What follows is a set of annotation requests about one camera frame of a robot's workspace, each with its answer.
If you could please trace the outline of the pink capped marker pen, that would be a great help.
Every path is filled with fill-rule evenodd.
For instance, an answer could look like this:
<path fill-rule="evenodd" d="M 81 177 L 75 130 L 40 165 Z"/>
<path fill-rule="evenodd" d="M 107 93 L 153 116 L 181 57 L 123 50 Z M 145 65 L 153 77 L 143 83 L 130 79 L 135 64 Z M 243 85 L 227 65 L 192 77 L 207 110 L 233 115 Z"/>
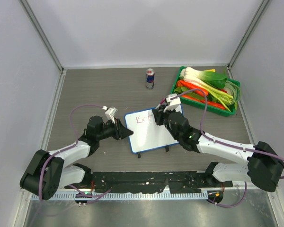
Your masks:
<path fill-rule="evenodd" d="M 156 108 L 157 109 L 162 109 L 162 108 L 164 109 L 165 107 L 166 107 L 165 98 L 163 98 Z"/>

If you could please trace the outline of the blue framed whiteboard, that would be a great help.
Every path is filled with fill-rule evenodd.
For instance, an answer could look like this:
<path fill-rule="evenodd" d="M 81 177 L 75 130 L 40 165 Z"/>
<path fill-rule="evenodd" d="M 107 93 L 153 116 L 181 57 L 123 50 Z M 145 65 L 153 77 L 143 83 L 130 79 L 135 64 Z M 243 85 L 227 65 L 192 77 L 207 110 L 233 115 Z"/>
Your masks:
<path fill-rule="evenodd" d="M 130 149 L 133 154 L 164 148 L 178 144 L 165 126 L 155 123 L 152 108 L 127 113 L 124 116 L 127 129 L 133 131 L 129 136 Z"/>

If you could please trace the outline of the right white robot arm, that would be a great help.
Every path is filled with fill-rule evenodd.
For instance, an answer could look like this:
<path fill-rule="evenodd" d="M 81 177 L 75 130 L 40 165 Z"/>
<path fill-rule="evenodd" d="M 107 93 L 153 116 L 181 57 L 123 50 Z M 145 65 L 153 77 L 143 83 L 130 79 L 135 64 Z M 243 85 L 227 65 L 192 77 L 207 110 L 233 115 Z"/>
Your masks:
<path fill-rule="evenodd" d="M 232 164 L 212 162 L 204 175 L 205 183 L 214 187 L 225 181 L 251 182 L 259 189 L 274 192 L 284 169 L 284 162 L 265 142 L 256 145 L 222 140 L 190 126 L 187 118 L 176 110 L 152 110 L 155 123 L 164 126 L 180 146 L 196 153 L 210 154 L 230 160 Z"/>

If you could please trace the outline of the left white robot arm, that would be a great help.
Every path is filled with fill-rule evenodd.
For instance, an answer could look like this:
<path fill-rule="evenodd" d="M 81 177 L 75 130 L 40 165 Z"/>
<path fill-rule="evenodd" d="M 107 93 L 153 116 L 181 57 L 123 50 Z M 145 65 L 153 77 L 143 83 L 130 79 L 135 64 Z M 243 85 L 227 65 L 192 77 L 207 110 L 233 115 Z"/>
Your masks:
<path fill-rule="evenodd" d="M 93 181 L 92 171 L 77 161 L 94 154 L 101 140 L 122 140 L 131 135 L 133 131 L 117 118 L 103 122 L 100 116 L 92 116 L 77 142 L 60 150 L 38 150 L 19 185 L 41 200 L 49 200 L 58 189 L 66 186 L 88 188 Z"/>

